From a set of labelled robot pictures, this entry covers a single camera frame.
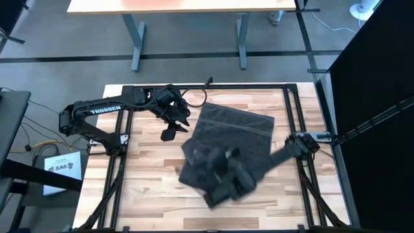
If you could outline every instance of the white cable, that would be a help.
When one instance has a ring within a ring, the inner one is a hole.
[[[361,13],[358,13],[358,26],[361,28],[361,19],[360,19]]]
[[[337,30],[348,30],[349,32],[353,32],[356,34],[356,32],[352,29],[349,28],[331,28],[330,26],[328,26],[326,23],[324,23],[322,20],[320,20],[318,17],[316,17],[315,13],[312,12],[312,15],[315,19],[317,19],[319,22],[321,22],[323,25],[325,25],[325,27],[331,29],[332,31],[337,31]]]

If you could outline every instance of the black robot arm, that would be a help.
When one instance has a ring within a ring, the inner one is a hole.
[[[256,184],[260,182],[265,174],[271,169],[279,166],[283,162],[293,157],[305,157],[316,153],[319,145],[309,134],[291,135],[285,141],[285,146],[274,152],[267,158],[250,161],[243,164],[239,161],[239,150],[233,150],[227,153],[212,153],[212,162],[222,161],[223,157],[227,158],[225,173],[220,176],[221,182],[211,191],[207,191],[204,200],[210,208],[214,208],[223,201],[231,198],[237,200],[256,189]]]
[[[106,133],[88,124],[85,119],[93,115],[123,110],[148,110],[167,123],[167,129],[161,134],[163,141],[173,140],[177,131],[187,132],[180,124],[176,124],[176,121],[189,126],[188,105],[179,89],[169,84],[160,88],[127,86],[123,88],[120,96],[75,102],[60,113],[59,131],[66,136],[79,134],[87,140],[100,142],[105,147],[107,155],[121,156],[125,145],[121,143],[120,135]]]

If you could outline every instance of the white fan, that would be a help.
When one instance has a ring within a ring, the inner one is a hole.
[[[360,3],[354,4],[349,11],[355,19],[367,21],[374,13],[374,7],[380,0],[361,0]]]

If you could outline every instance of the wooden tabletop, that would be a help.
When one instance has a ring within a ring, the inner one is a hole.
[[[313,83],[298,83],[298,89],[307,130],[324,131]],[[121,90],[122,85],[106,85],[103,96],[120,95]],[[281,89],[212,89],[207,92],[210,103],[274,117],[272,151],[284,146],[290,130]],[[192,104],[198,104],[203,98],[200,91],[189,91],[185,96]],[[180,146],[191,137],[201,109],[190,108],[190,111],[189,133],[177,133],[171,142],[160,140],[160,133],[166,128],[163,121],[149,111],[134,113],[117,230],[125,225],[131,230],[272,230],[306,225],[293,159],[270,171],[253,194],[240,202],[228,201],[214,211],[208,209],[193,188],[180,184],[176,172],[184,163]],[[299,128],[295,109],[294,115]],[[97,127],[113,132],[116,117],[117,113],[99,115]],[[332,154],[328,146],[321,145],[321,149]],[[93,148],[93,152],[102,150],[102,146]],[[89,157],[73,227],[80,226],[100,202],[108,160],[106,155]],[[322,197],[342,221],[349,223],[333,159],[317,153],[314,162]],[[106,225],[110,222],[112,203],[108,207]],[[312,209],[317,216],[313,199]]]
[[[72,0],[67,11],[78,14],[138,14],[294,9],[294,0]]]

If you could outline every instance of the black panel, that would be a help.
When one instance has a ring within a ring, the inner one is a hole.
[[[413,119],[411,106],[341,145],[363,228],[412,228]]]
[[[385,0],[330,68],[338,134],[414,95],[412,0]]]
[[[7,35],[12,33],[25,2],[26,0],[0,0],[0,28]]]

